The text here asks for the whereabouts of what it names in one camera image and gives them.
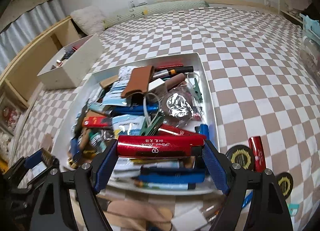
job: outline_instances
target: bed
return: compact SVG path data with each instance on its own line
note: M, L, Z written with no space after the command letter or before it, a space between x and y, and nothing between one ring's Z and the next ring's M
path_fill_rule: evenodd
M105 53L84 78L105 68L159 55L197 52L204 64L217 117L220 152L260 135L267 167L288 171L294 187L287 203L302 230L320 201L320 92L298 60L302 31L283 17L232 8L199 8L115 25L100 35ZM57 136L76 89L41 91L19 139L15 159ZM179 215L207 205L209 195L174 197L108 187L105 196L166 205ZM239 219L242 230L249 207Z

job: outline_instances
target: green clothespin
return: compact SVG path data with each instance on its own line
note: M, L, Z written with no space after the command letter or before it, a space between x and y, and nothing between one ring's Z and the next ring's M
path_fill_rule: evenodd
M202 102L202 93L200 92L199 84L197 79L195 79L195 86L193 87L193 90L196 92L196 95L199 99L199 102Z
M144 119L139 135L145 135L144 133L146 132L147 128L147 120Z
M147 127L147 122L144 121L141 131L140 131L140 135L143 136L151 136L156 134L156 132L158 131L158 129L160 128L161 124L164 122L164 117L163 116L158 116L155 121L150 125L150 127Z

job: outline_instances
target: white fluffy pillow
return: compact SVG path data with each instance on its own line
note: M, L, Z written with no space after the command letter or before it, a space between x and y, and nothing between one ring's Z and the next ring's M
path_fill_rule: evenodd
M105 16L95 6L85 7L71 12L70 16L80 29L87 35L104 31Z

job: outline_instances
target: white plastic tray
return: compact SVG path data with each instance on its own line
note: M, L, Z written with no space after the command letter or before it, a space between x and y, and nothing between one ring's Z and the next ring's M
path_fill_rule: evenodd
M176 55L167 55L167 56L158 56L150 59L143 59L131 63L125 63L120 66L111 67L105 70L101 70L99 72L93 73L84 85L79 90L75 100L69 107L69 110L66 114L64 121L60 126L60 131L58 136L53 144L52 154L56 156L60 161L60 168L62 171L72 170L72 168L68 165L68 149L70 140L73 137L71 132L71 127L75 123L76 115L81 111L82 107L85 105L89 95L92 91L94 85L111 76L115 76L118 74L119 68L122 66L146 66L146 65L154 65L157 66L159 64L172 63L174 60L180 61L185 66L193 66L194 72L199 75L199 88L202 93L202 109L204 112L204 116L207 120L207 125L209 126L210 140L215 145L218 151L220 151L218 136L217 136L217 124L216 117L214 113L212 97L208 85L208 80L206 77L206 73L202 62L197 53L190 54L176 54ZM190 123L184 129L194 131L194 126L199 125ZM110 180L108 185L120 188L127 189L133 191L139 191L143 193L149 194L166 194L166 195L199 195L199 194L207 194L213 192L215 189L212 181L206 181L201 184L196 185L196 189L194 190L186 190L186 191L167 191L167 190L153 190L153 189L145 189L145 188L137 188L133 183L122 183L114 180Z

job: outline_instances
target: wooden shelf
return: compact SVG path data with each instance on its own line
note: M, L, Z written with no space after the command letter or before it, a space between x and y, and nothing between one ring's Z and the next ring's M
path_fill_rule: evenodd
M28 109L28 101L40 82L38 73L61 46L79 39L70 16L55 23L35 37L7 65L0 75L0 88L4 88L19 107Z
M295 17L294 15L292 15L292 14L290 14L290 13L288 13L288 12L286 12L285 10L280 10L282 13L284 13L284 14L286 14L286 15L288 15L288 16L290 16L290 17L292 17L293 19L295 19L295 20L297 20L297 21L299 21L301 24L303 24L303 21L302 20L300 20L300 19L298 19L297 17Z

